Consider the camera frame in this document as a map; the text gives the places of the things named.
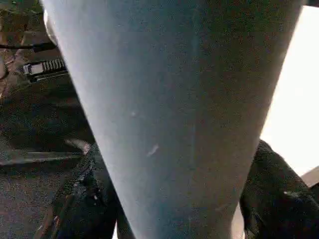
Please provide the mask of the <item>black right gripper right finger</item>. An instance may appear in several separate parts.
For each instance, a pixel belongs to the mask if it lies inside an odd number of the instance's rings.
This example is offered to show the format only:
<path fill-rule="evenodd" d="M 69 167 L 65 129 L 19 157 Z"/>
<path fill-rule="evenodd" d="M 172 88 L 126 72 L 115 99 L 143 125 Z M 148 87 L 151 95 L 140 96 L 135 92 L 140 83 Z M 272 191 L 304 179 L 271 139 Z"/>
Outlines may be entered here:
<path fill-rule="evenodd" d="M 317 239 L 319 185 L 311 187 L 265 141 L 240 198 L 247 239 Z"/>

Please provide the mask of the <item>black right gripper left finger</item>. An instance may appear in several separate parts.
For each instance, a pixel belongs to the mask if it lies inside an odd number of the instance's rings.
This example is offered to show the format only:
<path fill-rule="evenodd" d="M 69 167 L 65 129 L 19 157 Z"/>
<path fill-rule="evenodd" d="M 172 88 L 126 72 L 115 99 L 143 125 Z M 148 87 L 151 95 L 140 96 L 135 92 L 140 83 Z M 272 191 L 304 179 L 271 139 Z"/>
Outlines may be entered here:
<path fill-rule="evenodd" d="M 100 150 L 93 144 L 55 194 L 36 239 L 119 239 L 130 226 Z"/>

